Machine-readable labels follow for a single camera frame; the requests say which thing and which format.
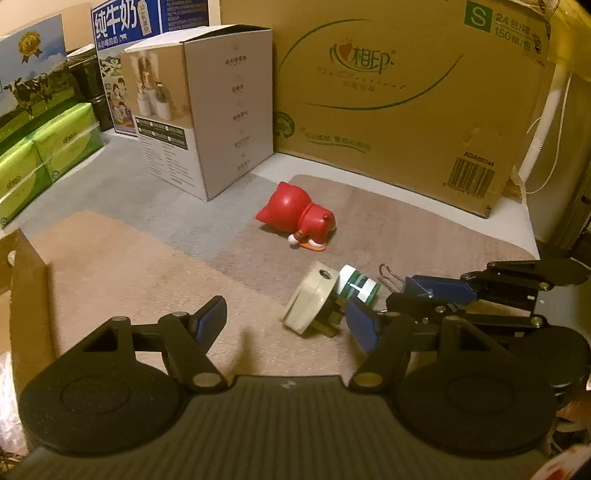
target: green tissue pack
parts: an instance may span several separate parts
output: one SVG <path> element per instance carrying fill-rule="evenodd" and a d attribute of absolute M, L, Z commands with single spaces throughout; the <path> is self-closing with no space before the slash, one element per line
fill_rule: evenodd
<path fill-rule="evenodd" d="M 4 227 L 51 185 L 39 153 L 29 138 L 0 155 L 0 226 Z"/>
<path fill-rule="evenodd" d="M 103 146 L 99 123 L 90 103 L 76 106 L 33 132 L 33 141 L 52 181 Z"/>

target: cow image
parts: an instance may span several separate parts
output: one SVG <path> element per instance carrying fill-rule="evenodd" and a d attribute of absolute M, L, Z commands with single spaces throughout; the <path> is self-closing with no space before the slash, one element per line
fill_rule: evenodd
<path fill-rule="evenodd" d="M 45 102 L 45 110 L 47 110 L 49 108 L 49 100 L 51 100 L 51 87 L 49 86 L 47 73 L 40 74 L 35 80 L 35 83 L 37 84 L 39 95 L 41 95 L 41 98 Z"/>
<path fill-rule="evenodd" d="M 103 77 L 113 77 L 119 74 L 121 61 L 117 58 L 108 57 L 100 61 L 100 72 Z"/>
<path fill-rule="evenodd" d="M 10 90 L 10 92 L 14 95 L 14 98 L 17 100 L 17 104 L 23 110 L 27 111 L 29 114 L 29 120 L 32 120 L 33 117 L 33 94 L 35 94 L 35 87 L 31 88 L 33 83 L 26 85 L 25 83 L 20 83 L 22 78 L 18 78 L 17 80 L 13 80 L 8 85 L 4 87 L 4 90 Z"/>

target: red cat figurine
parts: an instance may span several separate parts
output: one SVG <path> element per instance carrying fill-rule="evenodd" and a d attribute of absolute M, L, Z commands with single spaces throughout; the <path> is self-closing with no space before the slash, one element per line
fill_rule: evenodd
<path fill-rule="evenodd" d="M 277 230 L 290 233 L 290 245 L 316 252 L 326 248 L 329 233 L 335 228 L 335 214 L 312 202 L 305 190 L 280 182 L 277 190 L 256 219 Z"/>

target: beige carpet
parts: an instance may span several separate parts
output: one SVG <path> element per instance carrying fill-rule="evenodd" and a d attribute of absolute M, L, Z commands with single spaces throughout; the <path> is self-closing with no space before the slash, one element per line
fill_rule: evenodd
<path fill-rule="evenodd" d="M 216 294 L 229 305 L 228 325 L 210 351 L 236 374 L 341 374 L 363 360 L 344 327 L 333 339 L 283 328 L 284 304 L 314 260 L 351 263 L 370 276 L 387 262 L 400 274 L 457 277 L 490 260 L 528 259 L 513 245 L 377 194 L 312 177 L 294 184 L 333 209 L 338 230 L 322 253 L 291 249 L 253 220 L 208 265 L 118 220 L 75 213 L 33 240 L 51 264 L 54 329 L 61 352 L 114 315 L 152 323 L 166 313 L 196 311 Z M 159 354 L 138 359 L 162 368 Z"/>
<path fill-rule="evenodd" d="M 380 263 L 401 277 L 459 278 L 492 260 L 533 259 L 513 244 L 377 193 L 305 175 L 290 183 L 335 213 L 337 231 L 326 250 L 290 248 L 285 236 L 253 219 L 212 262 L 220 272 L 284 304 L 315 260 L 337 270 L 350 264 L 372 278 L 378 278 Z M 382 290 L 383 297 L 387 291 Z"/>

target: barcode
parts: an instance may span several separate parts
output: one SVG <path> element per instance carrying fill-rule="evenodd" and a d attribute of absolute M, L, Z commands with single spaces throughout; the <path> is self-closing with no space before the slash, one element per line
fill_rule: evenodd
<path fill-rule="evenodd" d="M 449 175 L 447 186 L 468 195 L 483 198 L 494 176 L 493 170 L 458 157 Z"/>

